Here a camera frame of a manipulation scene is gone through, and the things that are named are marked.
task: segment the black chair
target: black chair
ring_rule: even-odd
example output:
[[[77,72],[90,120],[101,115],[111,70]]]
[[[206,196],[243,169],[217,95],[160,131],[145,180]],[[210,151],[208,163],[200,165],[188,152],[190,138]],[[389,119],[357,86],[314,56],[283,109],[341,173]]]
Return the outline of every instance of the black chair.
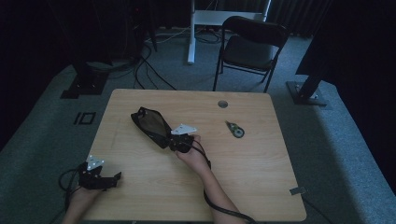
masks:
[[[233,35],[225,45],[227,30],[233,32]],[[223,67],[228,67],[262,75],[264,77],[261,83],[268,77],[264,88],[264,92],[267,92],[277,58],[289,37],[287,29],[275,23],[232,16],[222,24],[221,35],[213,91],[216,90],[220,68],[223,73]]]

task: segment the metal stand base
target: metal stand base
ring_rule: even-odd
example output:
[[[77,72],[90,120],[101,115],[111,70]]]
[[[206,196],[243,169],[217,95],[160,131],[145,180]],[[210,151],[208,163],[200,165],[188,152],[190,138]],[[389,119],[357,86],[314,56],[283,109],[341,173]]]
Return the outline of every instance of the metal stand base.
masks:
[[[324,100],[320,91],[316,90],[314,94],[308,99],[299,97],[299,90],[303,86],[303,82],[288,81],[286,85],[289,88],[291,97],[297,105],[318,105],[322,109],[332,109],[329,102]]]
[[[61,99],[77,99],[80,95],[100,95],[106,85],[107,77],[108,74],[95,75],[92,82],[82,85],[76,76],[69,90],[62,93]]]

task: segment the wooden table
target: wooden table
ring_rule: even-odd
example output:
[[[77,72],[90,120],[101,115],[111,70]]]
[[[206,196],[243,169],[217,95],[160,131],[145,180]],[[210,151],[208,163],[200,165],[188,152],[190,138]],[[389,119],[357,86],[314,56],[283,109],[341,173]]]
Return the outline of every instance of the wooden table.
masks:
[[[218,101],[226,101],[221,108]],[[102,176],[122,172],[84,219],[210,221],[199,177],[169,148],[161,149],[131,120],[140,106],[159,111],[175,129],[196,127],[212,170],[239,208],[257,221],[301,221],[302,198],[268,94],[114,90],[90,154],[105,160]],[[245,136],[235,138],[225,120]]]

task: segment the black curtain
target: black curtain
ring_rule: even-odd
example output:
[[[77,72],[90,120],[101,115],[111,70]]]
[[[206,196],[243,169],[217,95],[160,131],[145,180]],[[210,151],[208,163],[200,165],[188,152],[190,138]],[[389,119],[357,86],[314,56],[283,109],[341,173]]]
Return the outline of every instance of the black curtain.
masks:
[[[395,39],[395,1],[334,0],[297,70],[335,85],[393,191]]]

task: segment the chair leg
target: chair leg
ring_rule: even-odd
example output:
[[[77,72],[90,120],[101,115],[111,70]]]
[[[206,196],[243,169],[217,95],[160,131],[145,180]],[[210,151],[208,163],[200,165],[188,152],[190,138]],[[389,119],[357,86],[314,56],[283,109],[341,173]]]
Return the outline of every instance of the chair leg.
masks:
[[[274,73],[274,68],[271,69],[270,76],[268,77],[267,83],[265,84],[264,92],[268,91],[268,86],[270,85],[272,75]]]
[[[213,90],[212,91],[216,91],[216,86],[218,85],[219,67],[220,67],[221,63],[222,63],[222,59],[219,56],[218,65],[216,66],[215,82],[213,83]]]
[[[224,71],[224,61],[223,61],[223,60],[220,60],[220,61],[221,61],[221,70],[220,70],[220,73],[223,74],[223,71]]]
[[[267,71],[266,73],[265,73],[265,75],[264,75],[264,77],[262,78],[262,81],[261,81],[261,83],[263,83],[264,82],[264,80],[267,78],[267,75],[268,75],[268,73],[269,73],[270,71]]]

